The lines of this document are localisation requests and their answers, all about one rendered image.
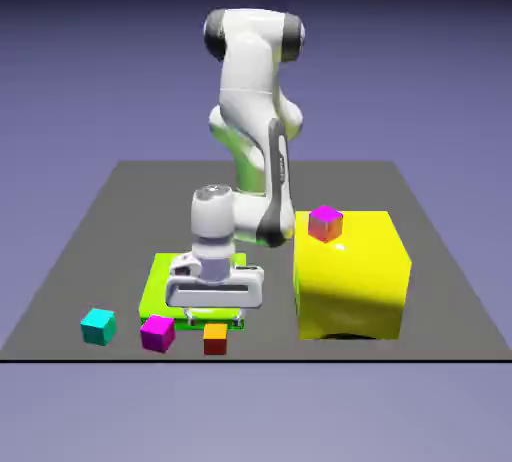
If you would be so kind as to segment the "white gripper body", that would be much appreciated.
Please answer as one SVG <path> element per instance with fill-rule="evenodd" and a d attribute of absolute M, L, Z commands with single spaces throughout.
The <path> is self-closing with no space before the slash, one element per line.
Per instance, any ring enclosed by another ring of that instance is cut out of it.
<path fill-rule="evenodd" d="M 260 266 L 235 266 L 221 281 L 171 275 L 166 284 L 169 307 L 254 309 L 262 304 L 264 270 Z"/>

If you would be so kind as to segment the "small orange cube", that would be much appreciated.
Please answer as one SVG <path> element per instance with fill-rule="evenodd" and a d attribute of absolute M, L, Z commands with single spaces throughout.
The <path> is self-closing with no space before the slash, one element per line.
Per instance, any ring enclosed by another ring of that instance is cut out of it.
<path fill-rule="evenodd" d="M 209 356 L 222 356 L 227 352 L 228 325 L 206 323 L 203 329 L 203 352 Z"/>

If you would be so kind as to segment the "small magenta cube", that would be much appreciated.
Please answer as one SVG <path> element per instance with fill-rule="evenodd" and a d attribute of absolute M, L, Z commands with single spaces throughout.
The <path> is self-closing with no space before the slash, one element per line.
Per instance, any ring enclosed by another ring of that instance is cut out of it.
<path fill-rule="evenodd" d="M 344 214 L 327 205 L 309 212 L 308 234 L 324 243 L 331 242 L 342 234 Z"/>
<path fill-rule="evenodd" d="M 140 327 L 142 347 L 145 350 L 165 354 L 175 340 L 173 318 L 150 315 Z"/>

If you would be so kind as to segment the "small cyan cube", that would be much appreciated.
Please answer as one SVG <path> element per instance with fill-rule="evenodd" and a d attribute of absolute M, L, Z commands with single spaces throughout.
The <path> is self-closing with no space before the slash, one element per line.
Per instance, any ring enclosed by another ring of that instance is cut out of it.
<path fill-rule="evenodd" d="M 85 343 L 107 346 L 117 331 L 114 311 L 92 308 L 80 321 Z"/>

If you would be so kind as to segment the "large green box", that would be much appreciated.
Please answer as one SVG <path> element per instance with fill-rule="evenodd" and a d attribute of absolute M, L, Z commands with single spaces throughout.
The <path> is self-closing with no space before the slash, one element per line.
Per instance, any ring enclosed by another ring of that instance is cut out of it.
<path fill-rule="evenodd" d="M 157 315 L 172 318 L 176 330 L 202 330 L 207 323 L 226 324 L 229 330 L 243 330 L 245 319 L 238 317 L 239 309 L 194 309 L 194 323 L 188 322 L 180 308 L 165 303 L 166 283 L 173 260 L 181 253 L 156 253 L 139 303 L 140 325 Z"/>

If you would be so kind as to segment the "large yellow box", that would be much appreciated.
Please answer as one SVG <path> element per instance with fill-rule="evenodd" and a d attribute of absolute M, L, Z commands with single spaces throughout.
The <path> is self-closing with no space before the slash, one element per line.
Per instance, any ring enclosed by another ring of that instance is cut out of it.
<path fill-rule="evenodd" d="M 309 215 L 295 220 L 299 337 L 398 339 L 412 262 L 389 213 L 345 210 L 341 235 L 329 242 L 308 233 Z"/>

